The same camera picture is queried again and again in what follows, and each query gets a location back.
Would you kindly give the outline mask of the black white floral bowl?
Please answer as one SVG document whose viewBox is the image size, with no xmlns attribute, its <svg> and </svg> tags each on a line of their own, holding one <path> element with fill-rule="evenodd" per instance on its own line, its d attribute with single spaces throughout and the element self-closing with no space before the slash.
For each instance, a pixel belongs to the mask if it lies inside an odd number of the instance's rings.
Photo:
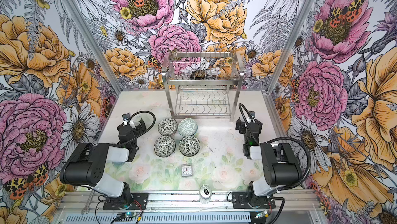
<svg viewBox="0 0 397 224">
<path fill-rule="evenodd" d="M 178 123 L 174 118 L 165 118 L 158 125 L 158 132 L 162 136 L 172 136 L 177 132 Z"/>
</svg>

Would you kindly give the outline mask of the green geometric pattern bowl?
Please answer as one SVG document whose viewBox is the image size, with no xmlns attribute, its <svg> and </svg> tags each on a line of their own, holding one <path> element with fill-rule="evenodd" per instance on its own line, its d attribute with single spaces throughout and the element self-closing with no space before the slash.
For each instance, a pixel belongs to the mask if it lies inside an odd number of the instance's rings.
<svg viewBox="0 0 397 224">
<path fill-rule="evenodd" d="M 197 122 L 192 118 L 185 118 L 178 125 L 178 133 L 184 137 L 193 136 L 197 129 Z"/>
</svg>

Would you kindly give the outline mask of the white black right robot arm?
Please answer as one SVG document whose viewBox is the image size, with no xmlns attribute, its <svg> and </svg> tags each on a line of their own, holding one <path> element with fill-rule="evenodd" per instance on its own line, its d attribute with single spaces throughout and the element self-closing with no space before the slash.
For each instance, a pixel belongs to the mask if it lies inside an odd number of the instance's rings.
<svg viewBox="0 0 397 224">
<path fill-rule="evenodd" d="M 303 173 L 289 144 L 288 137 L 259 142 L 263 123 L 255 118 L 255 112 L 243 113 L 236 121 L 236 130 L 244 135 L 243 154 L 250 160 L 262 162 L 263 176 L 251 181 L 240 205 L 252 208 L 272 207 L 271 197 L 282 187 L 291 186 L 303 178 Z"/>
</svg>

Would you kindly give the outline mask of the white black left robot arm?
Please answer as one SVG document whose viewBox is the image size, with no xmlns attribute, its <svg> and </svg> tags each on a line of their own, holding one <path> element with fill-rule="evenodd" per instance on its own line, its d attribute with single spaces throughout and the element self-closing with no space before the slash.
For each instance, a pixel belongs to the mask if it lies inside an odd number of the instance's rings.
<svg viewBox="0 0 397 224">
<path fill-rule="evenodd" d="M 137 139 L 146 132 L 143 119 L 126 119 L 117 127 L 119 142 L 79 144 L 63 166 L 60 180 L 64 184 L 91 188 L 105 196 L 109 210 L 125 210 L 133 202 L 129 185 L 105 173 L 106 163 L 130 163 L 138 151 Z"/>
</svg>

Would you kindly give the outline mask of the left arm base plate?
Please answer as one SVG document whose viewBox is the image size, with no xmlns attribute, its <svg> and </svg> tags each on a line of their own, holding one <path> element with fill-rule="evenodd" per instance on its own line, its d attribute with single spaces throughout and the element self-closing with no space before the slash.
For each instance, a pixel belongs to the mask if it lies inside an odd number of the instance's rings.
<svg viewBox="0 0 397 224">
<path fill-rule="evenodd" d="M 131 200 L 126 200 L 123 196 L 110 198 L 107 200 L 103 209 L 105 211 L 124 211 L 124 210 L 145 210 L 148 203 L 149 193 L 131 193 Z"/>
</svg>

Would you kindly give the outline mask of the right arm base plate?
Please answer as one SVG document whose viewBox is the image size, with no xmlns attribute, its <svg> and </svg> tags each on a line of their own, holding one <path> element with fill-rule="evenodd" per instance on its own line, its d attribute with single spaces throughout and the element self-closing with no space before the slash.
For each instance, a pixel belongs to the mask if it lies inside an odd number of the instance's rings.
<svg viewBox="0 0 397 224">
<path fill-rule="evenodd" d="M 234 209 L 270 209 L 276 207 L 275 201 L 273 199 L 267 197 L 257 197 L 242 191 L 232 191 L 228 194 L 227 200 L 233 204 Z"/>
</svg>

